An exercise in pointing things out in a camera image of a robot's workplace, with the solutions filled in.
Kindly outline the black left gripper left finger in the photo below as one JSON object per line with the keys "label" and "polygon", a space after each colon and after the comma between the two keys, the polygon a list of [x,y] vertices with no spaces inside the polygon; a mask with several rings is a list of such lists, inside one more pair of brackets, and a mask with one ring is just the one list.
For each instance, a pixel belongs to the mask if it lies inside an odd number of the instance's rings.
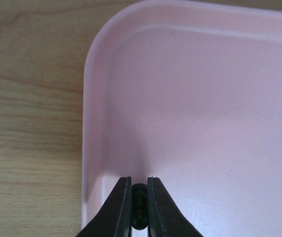
{"label": "black left gripper left finger", "polygon": [[131,237],[132,180],[121,177],[95,217],[77,237]]}

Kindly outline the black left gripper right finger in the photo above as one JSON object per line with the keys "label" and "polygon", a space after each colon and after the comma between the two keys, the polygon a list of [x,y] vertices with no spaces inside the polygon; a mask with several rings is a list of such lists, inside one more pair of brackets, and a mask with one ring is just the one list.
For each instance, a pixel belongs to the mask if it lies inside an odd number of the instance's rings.
{"label": "black left gripper right finger", "polygon": [[201,237],[202,234],[184,217],[158,177],[147,181],[148,236]]}

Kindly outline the pink plastic tray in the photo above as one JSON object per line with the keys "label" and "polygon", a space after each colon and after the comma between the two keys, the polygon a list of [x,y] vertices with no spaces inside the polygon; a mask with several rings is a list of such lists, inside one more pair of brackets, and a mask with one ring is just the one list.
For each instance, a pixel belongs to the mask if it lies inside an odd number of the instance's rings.
{"label": "pink plastic tray", "polygon": [[83,77],[85,226],[120,177],[159,177],[206,237],[282,237],[282,12],[145,0]]}

